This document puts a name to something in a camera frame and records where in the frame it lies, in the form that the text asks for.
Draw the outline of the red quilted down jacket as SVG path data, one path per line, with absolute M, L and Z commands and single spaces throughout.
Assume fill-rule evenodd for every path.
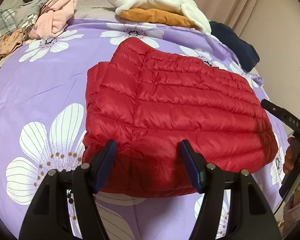
M 194 193 L 180 142 L 220 168 L 257 172 L 278 146 L 266 111 L 246 79 L 196 57 L 123 41 L 87 72 L 83 161 L 117 144 L 107 193 L 139 198 Z

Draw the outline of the navy blue fleece garment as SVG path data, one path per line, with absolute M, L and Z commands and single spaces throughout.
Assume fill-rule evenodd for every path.
M 237 56 L 242 68 L 250 72 L 259 63 L 260 57 L 255 48 L 237 36 L 227 25 L 210 21 L 211 34 L 217 37 L 222 44 L 231 49 Z

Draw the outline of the purple floral bed sheet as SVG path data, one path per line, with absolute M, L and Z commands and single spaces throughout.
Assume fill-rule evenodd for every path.
M 81 164 L 87 70 L 109 61 L 129 37 L 239 74 L 260 100 L 269 100 L 261 78 L 245 73 L 234 53 L 216 38 L 195 30 L 74 20 L 57 38 L 23 45 L 0 69 L 0 219 L 13 236 L 19 236 L 46 173 Z M 277 118 L 270 121 L 279 150 L 253 176 L 275 210 L 281 202 L 287 134 Z M 110 239 L 188 239 L 203 197 L 195 193 L 145 199 L 100 192 L 95 200 Z

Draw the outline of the small tan patterned garment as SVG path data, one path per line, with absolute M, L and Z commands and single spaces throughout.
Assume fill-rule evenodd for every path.
M 15 30 L 11 35 L 3 35 L 0 40 L 0 60 L 23 45 L 27 33 L 23 29 Z

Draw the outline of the orange folded garment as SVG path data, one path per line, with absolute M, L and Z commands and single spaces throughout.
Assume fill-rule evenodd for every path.
M 135 22 L 160 23 L 185 28 L 194 27 L 194 21 L 185 16 L 159 9 L 133 8 L 122 11 L 119 16 L 125 20 Z

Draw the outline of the pink folded garment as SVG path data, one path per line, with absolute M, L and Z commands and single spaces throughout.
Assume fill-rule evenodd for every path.
M 74 15 L 77 0 L 48 0 L 31 28 L 30 39 L 46 39 L 59 36 L 68 26 L 67 21 Z

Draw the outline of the grey plaid garment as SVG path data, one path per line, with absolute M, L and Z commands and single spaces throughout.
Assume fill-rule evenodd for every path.
M 28 36 L 47 1 L 33 0 L 15 8 L 0 9 L 0 40 L 3 35 L 11 35 L 17 29 L 25 30 Z

